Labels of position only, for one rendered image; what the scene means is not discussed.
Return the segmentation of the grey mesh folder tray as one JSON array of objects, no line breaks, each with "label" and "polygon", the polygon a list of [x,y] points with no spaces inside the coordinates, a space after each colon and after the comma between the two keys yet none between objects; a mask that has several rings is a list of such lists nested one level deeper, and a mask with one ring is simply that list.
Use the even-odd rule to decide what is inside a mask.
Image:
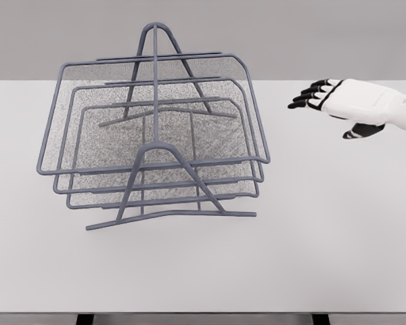
[{"label": "grey mesh folder tray", "polygon": [[61,194],[119,194],[138,149],[167,142],[215,194],[252,193],[267,155],[249,84],[197,83],[64,85],[54,120],[56,189]]},{"label": "grey mesh folder tray", "polygon": [[[225,53],[225,56],[222,58],[188,59],[186,61],[164,60],[159,62],[158,76],[161,80],[180,79],[181,82],[186,81],[191,83],[197,83],[209,79],[245,80],[249,84],[251,90],[252,101],[254,102],[256,111],[256,121],[261,129],[263,148],[267,155],[261,165],[270,162],[268,146],[258,106],[256,104],[252,81],[246,65],[236,55]],[[60,68],[58,75],[47,126],[41,145],[41,151],[37,162],[37,172],[41,175],[60,175],[62,173],[57,167],[51,166],[49,160],[57,153],[57,150],[54,148],[54,120],[57,116],[58,101],[68,95],[68,91],[64,89],[66,83],[73,82],[78,86],[87,83],[95,83],[96,85],[104,83],[151,85],[150,81],[152,79],[153,61],[151,60],[145,60],[138,64],[133,60],[133,57],[130,57],[64,64]]]},{"label": "grey mesh folder tray", "polygon": [[[220,158],[251,159],[232,165],[197,167],[201,179],[216,196],[256,196],[263,178],[258,161],[259,149],[250,129],[250,120],[241,102],[212,97],[207,102],[164,100],[159,105],[159,140],[179,149],[188,160]],[[56,188],[65,193],[68,205],[75,209],[116,209],[122,201],[130,173],[121,171],[131,166],[142,144],[154,140],[154,107],[135,102],[128,108],[118,104],[87,106],[81,111],[76,127],[71,128],[72,140],[67,144],[64,165],[78,169],[68,177],[59,177]],[[153,150],[144,163],[172,162],[170,153]],[[101,168],[101,173],[82,173],[89,167]],[[183,169],[144,171],[136,184],[184,182],[189,175]],[[169,186],[159,190],[133,190],[131,207],[140,207],[140,200],[189,198],[203,195],[196,187]]]}]

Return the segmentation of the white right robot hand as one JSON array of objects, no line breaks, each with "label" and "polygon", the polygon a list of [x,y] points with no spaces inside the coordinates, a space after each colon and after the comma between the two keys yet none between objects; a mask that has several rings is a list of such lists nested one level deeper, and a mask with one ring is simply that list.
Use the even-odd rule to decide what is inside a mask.
[{"label": "white right robot hand", "polygon": [[375,135],[390,122],[404,96],[397,90],[357,79],[321,79],[300,92],[289,109],[311,108],[355,124],[344,139]]}]

